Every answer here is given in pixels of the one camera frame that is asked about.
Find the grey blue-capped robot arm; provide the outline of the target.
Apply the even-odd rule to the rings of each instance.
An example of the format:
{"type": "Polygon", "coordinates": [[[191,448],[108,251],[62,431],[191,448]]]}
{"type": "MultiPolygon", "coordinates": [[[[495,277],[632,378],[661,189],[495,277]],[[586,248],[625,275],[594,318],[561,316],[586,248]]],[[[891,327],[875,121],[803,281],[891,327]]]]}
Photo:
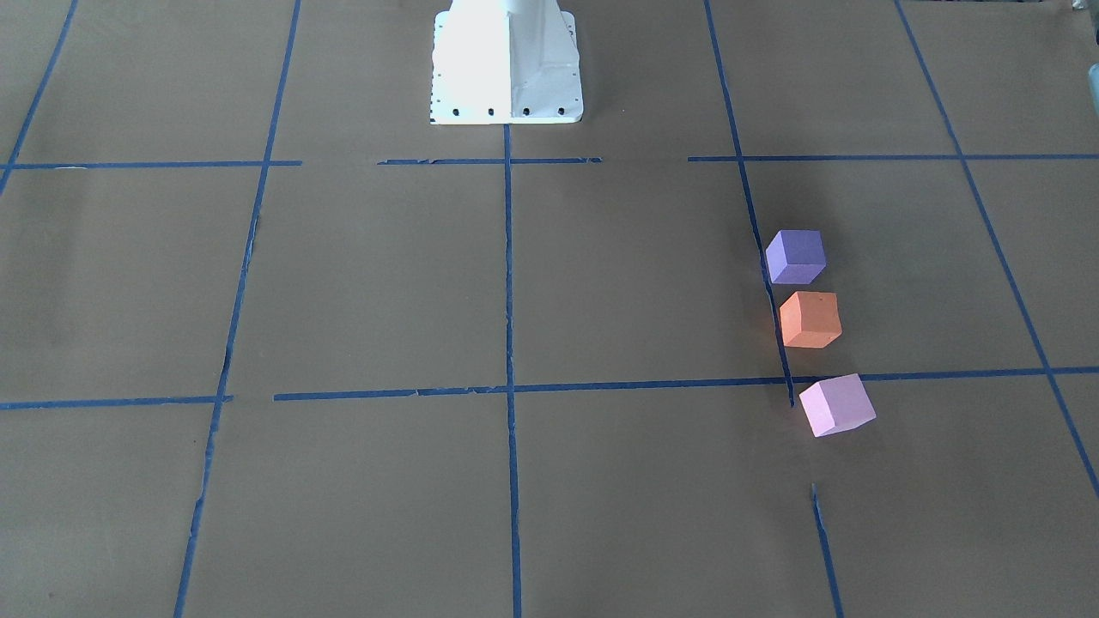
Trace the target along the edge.
{"type": "Polygon", "coordinates": [[[1099,63],[1091,65],[1087,73],[1089,97],[1094,106],[1095,113],[1099,113],[1099,63]]]}

